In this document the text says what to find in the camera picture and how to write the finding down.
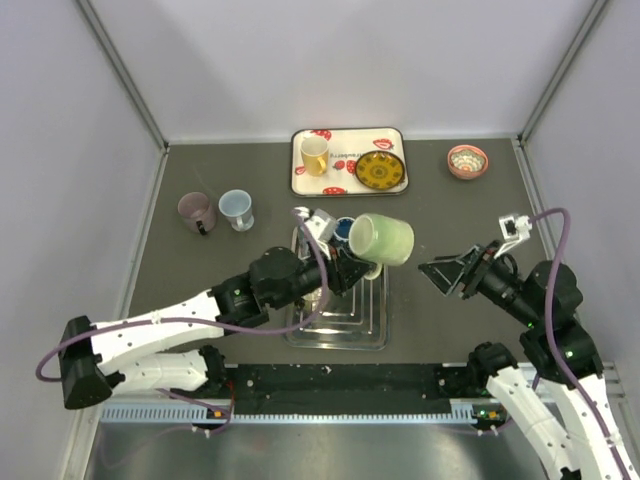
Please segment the dark blue mug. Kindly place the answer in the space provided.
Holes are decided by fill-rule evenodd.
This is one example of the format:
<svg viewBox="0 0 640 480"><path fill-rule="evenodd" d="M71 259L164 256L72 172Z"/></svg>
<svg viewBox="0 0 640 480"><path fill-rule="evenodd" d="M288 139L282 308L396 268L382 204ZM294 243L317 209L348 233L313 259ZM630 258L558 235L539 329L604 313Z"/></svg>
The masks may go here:
<svg viewBox="0 0 640 480"><path fill-rule="evenodd" d="M349 233L355 219L353 217L340 217L336 220L336 228L333 237L338 241L347 244Z"/></svg>

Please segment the light green mug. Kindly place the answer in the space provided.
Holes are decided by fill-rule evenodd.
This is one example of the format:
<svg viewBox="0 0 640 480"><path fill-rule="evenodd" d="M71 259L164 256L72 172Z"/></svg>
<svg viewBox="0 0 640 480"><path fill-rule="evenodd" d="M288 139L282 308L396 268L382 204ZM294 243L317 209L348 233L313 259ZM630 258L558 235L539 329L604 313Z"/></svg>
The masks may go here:
<svg viewBox="0 0 640 480"><path fill-rule="evenodd" d="M373 213L358 216L348 236L351 252L374 264L364 275L366 280L378 278L384 267L405 264L412 254L414 242L414 231L409 223Z"/></svg>

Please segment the light blue mug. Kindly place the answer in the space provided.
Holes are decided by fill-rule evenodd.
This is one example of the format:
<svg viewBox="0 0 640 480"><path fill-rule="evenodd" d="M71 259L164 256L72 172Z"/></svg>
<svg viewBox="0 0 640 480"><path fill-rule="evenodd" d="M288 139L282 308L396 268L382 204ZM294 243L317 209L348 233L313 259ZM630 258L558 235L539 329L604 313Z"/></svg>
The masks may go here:
<svg viewBox="0 0 640 480"><path fill-rule="evenodd" d="M248 192L233 189L225 192L218 201L220 213L237 232L250 230L255 222L252 198Z"/></svg>

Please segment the purple mug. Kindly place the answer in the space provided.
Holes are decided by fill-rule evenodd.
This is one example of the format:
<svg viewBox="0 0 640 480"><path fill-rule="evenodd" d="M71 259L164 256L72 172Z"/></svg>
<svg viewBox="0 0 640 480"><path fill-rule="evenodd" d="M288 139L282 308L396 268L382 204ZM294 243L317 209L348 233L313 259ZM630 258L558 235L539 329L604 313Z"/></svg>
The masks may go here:
<svg viewBox="0 0 640 480"><path fill-rule="evenodd" d="M206 236L216 225L214 206L202 192L185 194L178 202L177 211L186 227L202 236Z"/></svg>

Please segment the cream mug black handle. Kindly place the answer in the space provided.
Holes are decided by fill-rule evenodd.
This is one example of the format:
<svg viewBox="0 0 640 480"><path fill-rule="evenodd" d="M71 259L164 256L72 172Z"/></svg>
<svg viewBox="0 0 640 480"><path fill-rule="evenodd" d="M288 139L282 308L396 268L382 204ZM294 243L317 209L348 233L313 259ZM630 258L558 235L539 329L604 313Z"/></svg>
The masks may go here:
<svg viewBox="0 0 640 480"><path fill-rule="evenodd" d="M317 304L321 300L321 298L322 298L322 289L321 288L317 288L314 291L312 291L312 292L310 292L308 294L305 294L302 297L302 301L305 304L313 305L313 304Z"/></svg>

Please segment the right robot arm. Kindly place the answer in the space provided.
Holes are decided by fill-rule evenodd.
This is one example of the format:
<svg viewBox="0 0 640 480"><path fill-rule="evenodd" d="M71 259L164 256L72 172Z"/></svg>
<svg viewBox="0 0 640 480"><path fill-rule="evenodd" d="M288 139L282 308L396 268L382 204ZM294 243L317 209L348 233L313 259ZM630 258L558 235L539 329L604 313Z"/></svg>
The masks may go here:
<svg viewBox="0 0 640 480"><path fill-rule="evenodd" d="M541 261L522 276L513 256L500 254L499 247L498 242L475 245L418 267L443 295L481 295L526 328L519 342L534 380L527 381L504 345L485 342L469 354L469 388L506 408L548 478L638 478L611 411L604 364L575 317L583 300L575 274L560 265L556 289L549 294L551 262ZM545 320L548 296L550 322Z"/></svg>

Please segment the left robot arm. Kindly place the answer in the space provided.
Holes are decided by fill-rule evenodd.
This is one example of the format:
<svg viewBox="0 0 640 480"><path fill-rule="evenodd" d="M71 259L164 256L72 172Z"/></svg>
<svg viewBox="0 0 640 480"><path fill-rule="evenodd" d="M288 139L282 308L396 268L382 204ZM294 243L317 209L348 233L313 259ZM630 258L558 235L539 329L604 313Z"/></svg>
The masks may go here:
<svg viewBox="0 0 640 480"><path fill-rule="evenodd" d="M117 394L158 389L216 396L227 382L221 355L213 347L188 353L177 347L231 333L261 334L270 310L315 291L343 295L377 269L340 244L305 258L273 247L247 272L178 304L124 320L75 317L57 355L63 404L79 410Z"/></svg>

